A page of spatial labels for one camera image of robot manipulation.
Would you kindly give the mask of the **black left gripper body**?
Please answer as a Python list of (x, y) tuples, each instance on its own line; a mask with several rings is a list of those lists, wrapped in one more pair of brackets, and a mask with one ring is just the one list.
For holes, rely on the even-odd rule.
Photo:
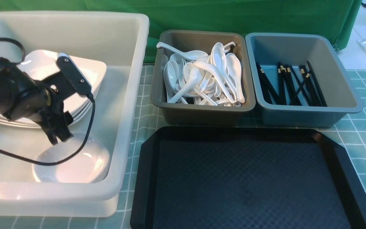
[(69, 84), (60, 72), (35, 80), (35, 84), (37, 90), (32, 95), (27, 118), (41, 127), (52, 145), (66, 142), (73, 137), (68, 127), (73, 118), (64, 112), (65, 97), (61, 90), (68, 89)]

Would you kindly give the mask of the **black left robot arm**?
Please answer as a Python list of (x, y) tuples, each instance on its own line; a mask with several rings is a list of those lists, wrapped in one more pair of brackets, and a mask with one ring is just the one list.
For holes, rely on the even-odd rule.
[(52, 145), (73, 137), (73, 122), (64, 100), (76, 91), (62, 72), (34, 80), (15, 63), (0, 58), (0, 115), (8, 121), (22, 118), (36, 123)]

